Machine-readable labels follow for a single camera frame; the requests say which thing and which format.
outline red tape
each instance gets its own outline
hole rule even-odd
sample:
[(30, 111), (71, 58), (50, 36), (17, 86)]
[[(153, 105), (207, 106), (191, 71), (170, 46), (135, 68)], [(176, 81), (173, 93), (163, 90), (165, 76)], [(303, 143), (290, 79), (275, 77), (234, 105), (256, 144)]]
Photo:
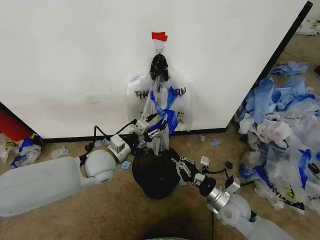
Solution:
[(160, 41), (163, 41), (163, 42), (166, 42), (167, 39), (168, 39), (168, 36), (166, 35), (165, 31), (152, 32), (151, 35), (152, 35), (152, 39), (157, 39), (157, 40), (160, 40)]

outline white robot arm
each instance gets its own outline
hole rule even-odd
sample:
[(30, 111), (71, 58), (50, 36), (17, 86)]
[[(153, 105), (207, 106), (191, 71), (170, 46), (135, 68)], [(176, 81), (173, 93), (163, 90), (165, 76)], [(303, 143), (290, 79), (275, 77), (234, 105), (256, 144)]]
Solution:
[[(74, 195), (81, 189), (102, 184), (114, 178), (116, 165), (121, 164), (139, 144), (150, 142), (165, 127), (149, 131), (148, 122), (155, 117), (134, 120), (133, 132), (121, 138), (111, 137), (109, 151), (96, 150), (80, 157), (62, 157), (24, 167), (0, 176), (0, 216), (11, 217)], [(224, 225), (237, 228), (249, 240), (293, 240), (273, 222), (257, 216), (241, 196), (234, 194), (240, 181), (231, 176), (225, 186), (207, 177), (209, 159), (202, 157), (197, 169), (195, 162), (181, 157), (171, 159), (181, 179), (191, 182), (207, 198), (207, 207)], [(84, 177), (80, 166), (84, 165)]]
[(235, 227), (248, 240), (293, 240), (272, 221), (259, 217), (247, 200), (235, 194), (241, 186), (236, 176), (229, 177), (221, 186), (206, 176), (210, 163), (207, 157), (202, 156), (198, 169), (195, 162), (186, 157), (181, 157), (179, 162), (171, 160), (175, 162), (181, 179), (199, 188), (200, 194), (207, 199), (207, 208), (217, 215), (222, 224)]

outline white wall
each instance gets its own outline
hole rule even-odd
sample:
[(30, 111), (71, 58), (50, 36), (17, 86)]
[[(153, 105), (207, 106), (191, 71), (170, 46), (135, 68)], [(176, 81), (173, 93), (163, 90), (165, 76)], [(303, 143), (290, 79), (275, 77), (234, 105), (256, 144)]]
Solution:
[(320, 20), (320, 0), (311, 0), (313, 3), (313, 6), (309, 12), (309, 14), (306, 16), (306, 20)]
[(225, 128), (304, 4), (1, 0), (0, 101), (44, 138), (114, 133), (151, 32), (166, 31), (168, 64), (193, 85), (192, 129)]

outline hook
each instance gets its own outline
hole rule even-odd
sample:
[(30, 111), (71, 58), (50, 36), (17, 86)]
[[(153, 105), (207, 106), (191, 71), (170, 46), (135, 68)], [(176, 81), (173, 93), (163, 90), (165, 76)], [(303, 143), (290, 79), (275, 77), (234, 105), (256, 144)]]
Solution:
[(161, 54), (162, 48), (157, 48), (156, 51), (158, 52), (158, 54)]

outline black container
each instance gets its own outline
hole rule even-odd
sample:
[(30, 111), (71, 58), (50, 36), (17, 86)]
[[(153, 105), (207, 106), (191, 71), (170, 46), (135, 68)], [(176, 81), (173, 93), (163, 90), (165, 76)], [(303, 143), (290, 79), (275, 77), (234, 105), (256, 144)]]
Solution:
[(142, 155), (136, 156), (132, 163), (132, 174), (145, 195), (151, 199), (167, 197), (180, 181), (176, 164), (180, 156), (172, 148), (155, 155), (147, 149)]

